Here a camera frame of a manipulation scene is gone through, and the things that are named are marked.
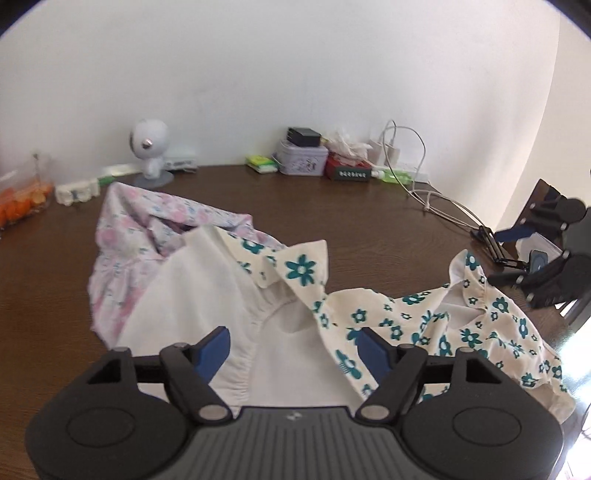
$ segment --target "blue gripper pad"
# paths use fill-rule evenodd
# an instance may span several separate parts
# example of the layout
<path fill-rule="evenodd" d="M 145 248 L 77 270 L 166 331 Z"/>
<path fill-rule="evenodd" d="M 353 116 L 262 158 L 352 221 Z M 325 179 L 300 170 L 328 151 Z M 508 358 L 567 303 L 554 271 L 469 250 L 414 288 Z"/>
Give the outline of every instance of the blue gripper pad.
<path fill-rule="evenodd" d="M 211 382 L 220 367 L 230 354 L 230 331 L 220 329 L 219 333 L 209 340 L 198 351 L 195 359 L 195 371 L 204 382 Z"/>
<path fill-rule="evenodd" d="M 363 330 L 358 336 L 357 352 L 361 361 L 368 368 L 369 373 L 372 374 L 378 384 L 381 383 L 386 375 L 392 370 L 390 367 L 388 351 L 381 345 L 377 344 Z"/>

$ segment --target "blue flower print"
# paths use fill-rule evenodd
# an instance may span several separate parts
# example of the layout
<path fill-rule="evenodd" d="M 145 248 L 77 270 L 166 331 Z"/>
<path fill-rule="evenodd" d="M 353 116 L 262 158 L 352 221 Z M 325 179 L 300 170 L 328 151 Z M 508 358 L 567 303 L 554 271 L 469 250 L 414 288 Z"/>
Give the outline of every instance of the blue flower print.
<path fill-rule="evenodd" d="M 545 360 L 543 363 L 540 364 L 538 372 L 543 374 L 543 373 L 548 373 L 549 371 L 550 371 L 550 362 L 548 360 Z"/>
<path fill-rule="evenodd" d="M 421 318 L 423 319 L 423 321 L 421 322 L 420 329 L 421 329 L 421 333 L 423 333 L 425 331 L 425 328 L 427 328 L 427 324 L 433 318 L 433 315 L 431 314 L 431 310 L 427 310 L 427 313 L 425 315 L 422 315 Z"/>
<path fill-rule="evenodd" d="M 355 323 L 362 323 L 367 320 L 367 310 L 357 309 L 357 312 L 351 314 L 351 318 Z"/>
<path fill-rule="evenodd" d="M 361 394 L 364 397 L 369 397 L 372 393 L 374 393 L 374 389 L 371 388 L 368 384 L 365 384 L 361 389 Z"/>
<path fill-rule="evenodd" d="M 357 340 L 359 340 L 359 335 L 361 335 L 361 328 L 347 328 L 349 333 L 347 334 L 347 340 L 350 342 L 351 340 L 355 341 L 355 345 L 357 345 Z"/>
<path fill-rule="evenodd" d="M 400 328 L 400 325 L 392 327 L 391 332 L 392 333 L 390 333 L 390 338 L 392 340 L 400 340 L 402 338 L 402 329 Z"/>
<path fill-rule="evenodd" d="M 472 333 L 470 329 L 460 330 L 462 334 L 462 342 L 466 342 L 470 348 L 474 348 L 476 345 L 482 343 L 482 340 L 479 340 L 478 337 L 480 336 L 478 333 Z"/>
<path fill-rule="evenodd" d="M 250 271 L 250 267 L 251 267 L 250 263 L 248 263 L 248 262 L 238 262 L 238 265 L 240 265 L 243 268 L 243 270 L 245 272 L 247 272 L 249 275 L 252 274 L 252 272 Z"/>
<path fill-rule="evenodd" d="M 499 346 L 503 347 L 503 348 L 507 348 L 507 344 L 501 339 L 499 338 L 499 334 L 496 332 L 491 332 L 491 334 L 486 337 L 487 340 L 494 338 L 499 342 Z"/>
<path fill-rule="evenodd" d="M 439 339 L 439 355 L 440 356 L 452 356 L 452 346 L 447 341 L 445 335 L 442 335 Z"/>
<path fill-rule="evenodd" d="M 472 270 L 472 271 L 474 271 L 475 269 L 480 267 L 478 260 L 476 259 L 476 257 L 474 257 L 472 252 L 468 252 L 466 254 L 466 266 L 470 267 L 470 270 Z"/>
<path fill-rule="evenodd" d="M 361 378 L 361 372 L 355 368 L 355 360 L 351 360 L 340 350 L 335 352 L 336 358 L 339 361 L 339 367 L 345 375 L 351 375 L 351 377 L 359 380 Z"/>
<path fill-rule="evenodd" d="M 250 240 L 243 240 L 242 246 L 245 249 L 254 253 L 255 255 L 258 255 L 259 253 L 261 253 L 261 250 L 263 250 L 265 248 L 265 245 L 257 244 L 256 242 L 251 242 Z"/>
<path fill-rule="evenodd" d="M 305 287 L 308 283 L 313 285 L 314 279 L 312 278 L 312 274 L 314 270 L 312 267 L 314 265 L 316 265 L 316 262 L 313 260 L 308 261 L 306 254 L 301 254 L 297 259 L 297 263 L 285 262 L 285 266 L 291 270 L 286 277 L 290 280 L 299 278 L 302 287 Z"/>
<path fill-rule="evenodd" d="M 402 301 L 407 305 L 416 305 L 417 303 L 421 303 L 425 297 L 421 297 L 420 294 L 414 293 L 413 295 L 409 295 L 407 297 L 402 297 Z"/>
<path fill-rule="evenodd" d="M 448 312 L 435 313 L 435 314 L 433 314 L 433 323 L 435 323 L 438 320 L 443 320 L 446 317 L 449 320 L 449 313 Z"/>
<path fill-rule="evenodd" d="M 534 378 L 534 376 L 530 373 L 525 374 L 521 377 L 521 384 L 524 387 L 534 388 L 535 383 L 539 380 L 539 378 Z"/>
<path fill-rule="evenodd" d="M 325 313 L 320 315 L 320 324 L 322 325 L 322 328 L 327 329 L 329 327 L 329 318 L 326 316 Z"/>
<path fill-rule="evenodd" d="M 519 358 L 519 355 L 521 353 L 525 353 L 525 351 L 523 350 L 523 347 L 521 345 L 519 345 L 518 343 L 514 342 L 513 340 L 509 342 L 509 346 L 513 347 L 513 356 L 515 358 Z"/>
<path fill-rule="evenodd" d="M 527 319 L 519 319 L 519 334 L 521 335 L 521 338 L 523 338 L 523 339 L 525 339 L 525 337 L 527 337 L 527 334 L 528 334 Z"/>
<path fill-rule="evenodd" d="M 501 313 L 509 313 L 509 304 L 505 300 L 505 297 L 497 298 L 496 301 L 492 302 L 492 307 Z"/>
<path fill-rule="evenodd" d="M 427 387 L 423 387 L 423 390 L 421 392 L 421 401 L 425 401 L 425 400 L 429 400 L 429 399 L 433 398 L 433 395 L 431 395 L 430 393 L 425 393 L 426 390 L 427 390 Z"/>
<path fill-rule="evenodd" d="M 560 365 L 557 367 L 552 367 L 552 373 L 554 374 L 554 378 L 562 378 L 562 367 Z"/>

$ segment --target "cloth pile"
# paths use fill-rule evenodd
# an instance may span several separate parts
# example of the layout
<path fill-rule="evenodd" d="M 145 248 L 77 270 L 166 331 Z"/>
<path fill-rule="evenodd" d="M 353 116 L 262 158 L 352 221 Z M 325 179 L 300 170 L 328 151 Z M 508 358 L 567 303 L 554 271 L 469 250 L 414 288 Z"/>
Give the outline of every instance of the cloth pile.
<path fill-rule="evenodd" d="M 285 247 L 256 231 L 249 215 L 121 184 L 109 189 L 97 242 L 89 285 L 94 330 L 109 347 L 154 355 L 228 327 L 230 355 L 211 386 L 235 410 L 355 411 L 377 387 L 357 353 L 362 327 L 430 355 L 453 356 L 469 346 L 560 422 L 574 410 L 560 358 L 519 307 L 488 284 L 470 252 L 452 259 L 443 286 L 398 299 L 366 288 L 329 294 L 326 242 Z M 160 385 L 141 388 L 166 398 Z M 448 388 L 427 384 L 420 401 Z"/>

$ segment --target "metal screw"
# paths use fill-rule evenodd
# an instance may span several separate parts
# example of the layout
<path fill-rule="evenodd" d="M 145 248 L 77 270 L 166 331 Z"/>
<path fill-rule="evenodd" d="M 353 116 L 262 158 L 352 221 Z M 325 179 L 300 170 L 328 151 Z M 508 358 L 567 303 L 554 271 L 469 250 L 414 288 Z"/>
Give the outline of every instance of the metal screw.
<path fill-rule="evenodd" d="M 223 420 L 228 416 L 228 409 L 221 405 L 210 404 L 205 405 L 199 410 L 199 416 L 203 420 L 218 421 Z"/>
<path fill-rule="evenodd" d="M 368 420 L 383 420 L 390 415 L 390 411 L 383 405 L 368 405 L 361 409 L 361 416 Z"/>

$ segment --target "white wall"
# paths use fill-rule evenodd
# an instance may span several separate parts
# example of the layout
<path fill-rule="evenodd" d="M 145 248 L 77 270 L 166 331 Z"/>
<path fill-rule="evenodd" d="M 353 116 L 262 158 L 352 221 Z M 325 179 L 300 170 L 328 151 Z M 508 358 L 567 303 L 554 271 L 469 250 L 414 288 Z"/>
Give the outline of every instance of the white wall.
<path fill-rule="evenodd" d="M 46 0 L 0 41 L 0 168 L 34 149 L 59 181 L 131 161 L 143 117 L 203 164 L 268 154 L 289 125 L 365 140 L 392 117 L 424 137 L 432 183 L 495 226 L 557 38 L 541 0 Z"/>
<path fill-rule="evenodd" d="M 591 205 L 591 40 L 560 20 L 556 67 L 540 131 L 501 226 L 517 220 L 538 179 Z"/>

